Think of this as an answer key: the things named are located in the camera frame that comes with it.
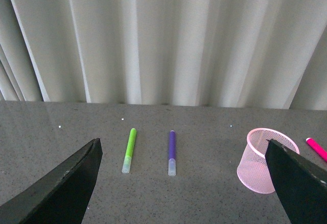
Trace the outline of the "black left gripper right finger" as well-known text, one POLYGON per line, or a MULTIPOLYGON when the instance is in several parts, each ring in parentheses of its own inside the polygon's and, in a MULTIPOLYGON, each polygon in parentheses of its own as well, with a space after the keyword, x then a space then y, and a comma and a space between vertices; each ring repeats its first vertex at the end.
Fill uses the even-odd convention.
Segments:
POLYGON ((265 159, 291 223, 326 223, 326 170, 274 139, 265 159))

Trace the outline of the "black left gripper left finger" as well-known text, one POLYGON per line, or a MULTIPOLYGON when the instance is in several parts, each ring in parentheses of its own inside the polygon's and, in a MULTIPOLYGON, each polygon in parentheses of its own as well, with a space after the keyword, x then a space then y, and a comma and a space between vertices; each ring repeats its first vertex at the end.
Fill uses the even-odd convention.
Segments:
POLYGON ((1 205, 1 223, 81 223, 102 160, 93 139, 25 191, 1 205))

